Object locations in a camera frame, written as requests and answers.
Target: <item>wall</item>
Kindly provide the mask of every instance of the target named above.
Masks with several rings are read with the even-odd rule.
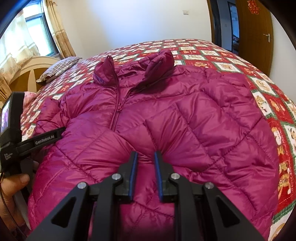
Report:
[[[296,50],[288,35],[271,15],[274,28],[274,56],[270,79],[294,102],[296,102]]]
[[[83,58],[152,40],[211,41],[207,0],[56,2],[69,40],[77,56]],[[189,10],[189,15],[183,15],[182,10]]]
[[[231,51],[232,46],[232,31],[231,31],[231,16],[227,2],[235,4],[235,0],[217,0],[220,21],[221,21],[221,37],[222,48]]]

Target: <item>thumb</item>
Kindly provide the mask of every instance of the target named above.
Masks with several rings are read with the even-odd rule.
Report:
[[[17,174],[3,179],[1,189],[6,199],[12,198],[19,190],[28,185],[30,180],[27,174]]]

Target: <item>pillow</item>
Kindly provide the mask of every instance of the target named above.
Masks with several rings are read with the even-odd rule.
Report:
[[[36,98],[36,93],[25,91],[24,102],[22,103],[23,110]]]
[[[71,68],[74,64],[77,64],[79,61],[79,57],[68,57],[65,59],[60,60],[59,62],[55,63],[54,65],[50,66],[38,80],[37,83],[41,83],[46,81],[49,83],[50,81],[54,80],[62,73],[64,73],[67,69]]]

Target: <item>hand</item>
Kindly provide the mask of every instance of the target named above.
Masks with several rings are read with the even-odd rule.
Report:
[[[18,191],[23,189],[26,185],[28,185],[30,180],[29,175],[27,174],[18,174],[14,176],[10,176],[4,178],[1,181],[1,189],[3,193],[3,197],[5,203],[15,219],[18,226],[22,226],[25,224],[25,221],[20,213],[20,211],[15,206],[12,196],[15,195]],[[3,219],[5,225],[8,227],[9,230],[15,229],[15,224],[12,221],[11,217],[9,216],[2,200],[0,199],[0,217]]]

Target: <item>red patterned bedspread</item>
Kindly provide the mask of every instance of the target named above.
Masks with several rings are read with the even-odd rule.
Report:
[[[247,76],[251,91],[278,144],[280,159],[279,206],[271,227],[270,240],[279,232],[290,215],[296,199],[296,106],[256,67],[211,42],[197,39],[174,39],[145,42],[110,50],[78,63],[60,77],[44,86],[38,97],[24,110],[21,119],[23,139],[29,138],[35,128],[45,98],[60,99],[69,89],[92,81],[95,65],[107,55],[122,65],[136,61],[166,48],[172,51],[175,65],[193,65],[213,68],[220,72],[242,73]]]

